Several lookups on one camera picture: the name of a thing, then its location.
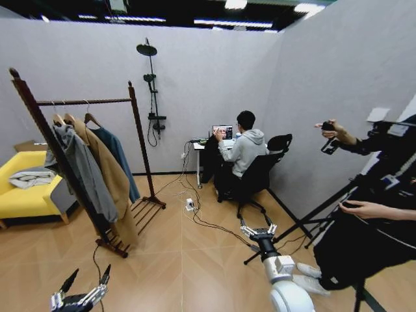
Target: white desk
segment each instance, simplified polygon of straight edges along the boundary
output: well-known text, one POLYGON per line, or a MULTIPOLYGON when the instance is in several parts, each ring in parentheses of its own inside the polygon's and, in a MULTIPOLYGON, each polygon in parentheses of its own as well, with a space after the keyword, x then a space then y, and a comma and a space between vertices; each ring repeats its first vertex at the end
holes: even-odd
MULTIPOLYGON (((233 148, 233 146, 227 146, 227 149, 230 150, 231 148, 233 148)), ((194 143, 194 150, 196 150, 196 181, 199 189, 202 189, 202 184, 200 181, 200 151, 203 149, 205 149, 204 145, 194 143)))

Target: wooden coat rack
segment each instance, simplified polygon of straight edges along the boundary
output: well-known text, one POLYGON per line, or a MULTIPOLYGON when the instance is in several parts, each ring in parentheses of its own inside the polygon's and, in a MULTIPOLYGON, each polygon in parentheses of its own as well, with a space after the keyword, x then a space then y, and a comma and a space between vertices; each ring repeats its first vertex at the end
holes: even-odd
POLYGON ((40 132, 43 134, 46 142, 51 149, 52 153, 54 154, 60 170, 65 175, 67 182, 69 183, 70 187, 72 188, 73 192, 75 193, 78 202, 83 205, 88 213, 91 222, 97 229, 100 239, 97 239, 96 242, 100 246, 104 246, 109 250, 112 250, 116 254, 126 258, 128 256, 128 248, 130 245, 127 245, 123 249, 120 248, 121 241, 117 244, 115 242, 116 236, 113 235, 111 238, 111 230, 107 228, 105 224, 100 222, 101 218, 98 216, 96 209, 92 202, 88 199, 88 196, 85 190, 81 187, 80 182, 78 181, 77 177, 75 176, 66 156, 61 148, 58 140, 56 139, 55 135, 53 134, 48 122, 45 119, 40 107, 41 106, 58 106, 58 105, 83 105, 83 104, 102 104, 102 103, 122 103, 122 102, 131 102, 131 108, 133 110, 133 116, 135 117, 136 122, 136 129, 138 134, 138 139, 140 141, 140 147, 142 149, 142 156, 144 161, 144 167, 146 169, 146 175, 148 178, 149 189, 150 189, 150 197, 143 197, 142 199, 137 200, 132 206, 131 210, 134 211, 138 207, 142 206, 139 209, 139 212, 133 217, 134 219, 138 218, 138 222, 136 223, 136 227, 140 227, 138 231, 138 235, 143 231, 143 229, 150 223, 151 219, 155 217, 155 215, 161 210, 166 208, 166 204, 161 202, 157 199, 155 195, 155 190, 153 188, 153 181, 151 179, 151 172, 148 160, 148 154, 146 151, 146 145, 144 143, 144 136, 142 130, 142 123, 140 121, 140 115, 138 113, 137 107, 137 100, 135 89, 131 85, 131 81, 129 81, 129 98, 122 98, 122 99, 89 99, 89 100, 79 100, 79 101, 67 101, 67 100, 57 100, 57 101, 37 101, 35 100, 31 90, 27 86, 27 83, 20 78, 20 75, 17 70, 14 68, 9 69, 10 74, 13 76, 13 85, 18 91, 21 99, 23 100, 24 104, 26 105, 27 109, 29 110, 34 122, 38 126, 40 132), (154 211, 153 214, 147 219, 146 223, 142 225, 142 222, 145 222, 145 217, 150 213, 150 211, 154 211))

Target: finger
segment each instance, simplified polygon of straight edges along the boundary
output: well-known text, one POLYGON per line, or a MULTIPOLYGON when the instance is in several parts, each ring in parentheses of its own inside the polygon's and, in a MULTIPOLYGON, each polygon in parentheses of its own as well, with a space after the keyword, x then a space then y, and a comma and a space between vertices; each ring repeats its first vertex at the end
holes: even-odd
POLYGON ((346 200, 347 203, 350 203, 352 205, 360 205, 360 206, 364 206, 364 205, 368 205, 369 202, 367 201, 359 201, 359 200, 346 200))
POLYGON ((343 203, 339 203, 339 207, 341 208, 342 211, 344 211, 345 213, 350 213, 350 214, 354 214, 354 211, 356 211, 356 209, 353 208, 347 208, 343 205, 343 203))

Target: ceiling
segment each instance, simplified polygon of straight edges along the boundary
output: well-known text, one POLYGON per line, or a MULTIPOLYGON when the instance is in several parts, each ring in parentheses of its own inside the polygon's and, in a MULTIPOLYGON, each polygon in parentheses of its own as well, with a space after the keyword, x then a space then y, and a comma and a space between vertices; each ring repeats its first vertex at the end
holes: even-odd
MULTIPOLYGON (((243 10, 227 10, 222 0, 0 0, 0 5, 25 18, 39 20, 43 15, 49 20, 199 28, 212 28, 213 25, 195 24, 194 20, 249 21, 271 23, 271 29, 280 31, 306 14, 294 11, 300 2, 329 5, 335 0, 249 0, 243 10), (115 10, 116 5, 125 7, 126 12, 115 10), (84 19, 80 15, 95 18, 84 19), (164 21, 120 21, 117 16, 161 18, 164 21)), ((232 29, 233 26, 221 25, 221 28, 232 29)), ((265 28, 247 27, 246 30, 263 31, 265 28)))

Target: tiled floor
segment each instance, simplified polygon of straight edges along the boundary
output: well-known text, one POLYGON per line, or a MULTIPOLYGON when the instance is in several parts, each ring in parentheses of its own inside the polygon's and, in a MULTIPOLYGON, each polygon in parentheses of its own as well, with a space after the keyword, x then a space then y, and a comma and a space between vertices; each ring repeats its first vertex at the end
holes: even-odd
MULTIPOLYGON (((154 176, 159 190, 175 176, 154 176)), ((195 183, 195 177, 189 180, 195 183)), ((147 181, 137 177, 141 195, 148 194, 147 181)), ((217 203, 211 184, 199 190, 201 217, 241 234, 235 204, 217 203)), ((235 237, 217 229, 196 225, 192 214, 184 213, 186 198, 195 196, 180 183, 166 187, 159 199, 167 203, 139 236, 139 245, 127 259, 99 248, 96 259, 103 270, 112 265, 105 311, 262 311, 271 312, 270 285, 259 259, 244 266, 252 251, 235 237)), ((279 225, 278 233, 293 224, 284 210, 267 193, 257 200, 279 225)), ((264 219, 252 207, 244 209, 249 226, 263 226, 264 219)), ((97 284, 98 272, 92 261, 94 229, 82 209, 62 222, 13 226, 0 231, 1 311, 48 311, 49 296, 76 268, 80 268, 71 293, 81 293, 97 284)), ((287 239, 302 232, 295 231, 287 239)), ((292 252, 299 242, 281 251, 292 252)), ((301 248, 295 261, 314 265, 313 251, 301 248)), ((368 280, 368 290, 388 311, 416 311, 416 264, 408 263, 368 280)), ((354 290, 332 292, 329 298, 312 296, 317 311, 352 311, 354 290)), ((366 304, 362 311, 370 311, 366 304)), ((93 311, 101 311, 97 306, 93 311)))

